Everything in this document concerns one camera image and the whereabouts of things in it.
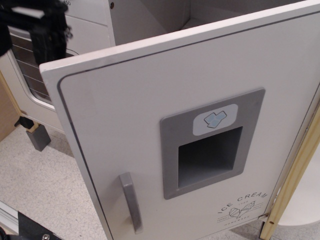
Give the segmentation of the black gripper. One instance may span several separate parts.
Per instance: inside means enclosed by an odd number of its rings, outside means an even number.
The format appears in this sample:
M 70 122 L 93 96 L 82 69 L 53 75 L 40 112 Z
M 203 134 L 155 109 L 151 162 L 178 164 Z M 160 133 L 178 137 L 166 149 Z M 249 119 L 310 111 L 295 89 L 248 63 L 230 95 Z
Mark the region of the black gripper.
M 43 12 L 42 17 L 25 15 L 14 8 Z M 35 62 L 43 63 L 64 59 L 67 42 L 73 37 L 67 25 L 65 12 L 68 6 L 59 0 L 2 0 L 0 2 L 0 56 L 13 46 L 9 28 L 30 28 L 32 50 Z

